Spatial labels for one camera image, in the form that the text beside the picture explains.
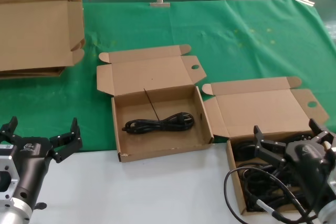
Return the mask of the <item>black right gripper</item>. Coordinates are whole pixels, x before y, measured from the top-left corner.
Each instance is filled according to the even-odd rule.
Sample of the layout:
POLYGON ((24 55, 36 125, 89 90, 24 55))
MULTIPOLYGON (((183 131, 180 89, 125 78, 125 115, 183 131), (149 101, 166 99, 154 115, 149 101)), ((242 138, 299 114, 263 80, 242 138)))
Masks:
POLYGON ((260 128, 255 125, 255 157, 275 168, 283 168, 287 161, 309 206, 313 211, 320 211, 331 202, 331 189, 327 187, 329 163, 324 159, 326 153, 319 143, 335 143, 335 133, 324 125, 319 125, 314 119, 309 120, 309 127, 313 132, 311 141, 296 141, 286 145, 267 140, 260 128))

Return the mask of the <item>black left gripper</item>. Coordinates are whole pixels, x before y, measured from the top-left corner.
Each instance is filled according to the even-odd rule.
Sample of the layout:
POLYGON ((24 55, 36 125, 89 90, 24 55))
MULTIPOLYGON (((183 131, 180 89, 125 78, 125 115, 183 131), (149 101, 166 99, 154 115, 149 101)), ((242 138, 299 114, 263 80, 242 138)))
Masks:
POLYGON ((38 196, 48 172, 51 157, 61 163, 82 148, 82 138, 77 118, 74 118, 68 133, 50 139, 46 137, 20 137, 14 132, 18 119, 11 120, 1 127, 0 142, 15 146, 14 164, 19 175, 19 182, 14 191, 14 198, 22 200, 32 210, 44 210, 47 204, 38 202, 38 196))

